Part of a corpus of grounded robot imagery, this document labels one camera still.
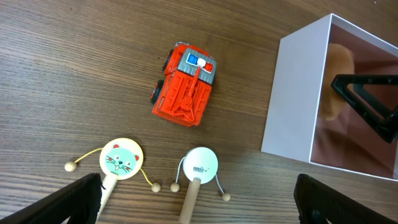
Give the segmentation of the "brown plush bear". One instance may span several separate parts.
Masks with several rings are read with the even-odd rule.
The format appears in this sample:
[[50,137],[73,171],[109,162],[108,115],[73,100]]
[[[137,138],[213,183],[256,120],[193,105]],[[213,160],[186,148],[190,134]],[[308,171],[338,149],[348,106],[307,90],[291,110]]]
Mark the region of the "brown plush bear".
[[341,93],[345,75],[354,74],[354,54],[341,44],[328,44],[318,117],[327,121],[336,119],[346,107]]

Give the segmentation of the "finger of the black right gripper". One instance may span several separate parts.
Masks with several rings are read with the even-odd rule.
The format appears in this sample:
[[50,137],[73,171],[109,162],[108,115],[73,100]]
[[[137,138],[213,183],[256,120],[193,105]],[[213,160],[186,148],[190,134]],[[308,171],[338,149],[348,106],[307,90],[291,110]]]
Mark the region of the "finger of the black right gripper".
[[385,141],[397,137],[397,108],[388,109],[365,85],[397,85],[397,75],[345,75],[341,93],[346,102]]

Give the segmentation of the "red toy fire truck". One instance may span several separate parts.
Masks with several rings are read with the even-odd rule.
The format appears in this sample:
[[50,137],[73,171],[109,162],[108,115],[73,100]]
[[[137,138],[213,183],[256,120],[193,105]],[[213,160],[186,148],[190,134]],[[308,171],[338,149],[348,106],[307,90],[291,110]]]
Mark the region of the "red toy fire truck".
[[217,62],[204,50],[177,42],[169,52],[159,80],[152,91],[152,113],[184,126],[197,126],[204,114]]

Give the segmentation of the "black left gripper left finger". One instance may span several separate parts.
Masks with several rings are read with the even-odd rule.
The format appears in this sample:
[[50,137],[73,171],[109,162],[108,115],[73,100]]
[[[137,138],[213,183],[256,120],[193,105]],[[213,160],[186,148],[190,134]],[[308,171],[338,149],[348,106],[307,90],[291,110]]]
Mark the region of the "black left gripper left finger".
[[101,206],[102,181],[88,174],[1,220],[1,224],[95,223]]

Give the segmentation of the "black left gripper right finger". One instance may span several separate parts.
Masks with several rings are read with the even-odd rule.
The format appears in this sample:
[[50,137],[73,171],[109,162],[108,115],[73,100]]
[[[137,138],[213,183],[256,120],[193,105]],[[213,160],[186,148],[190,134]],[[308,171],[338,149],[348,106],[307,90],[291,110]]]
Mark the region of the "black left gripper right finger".
[[307,174],[298,175],[294,199],[300,224],[397,224]]

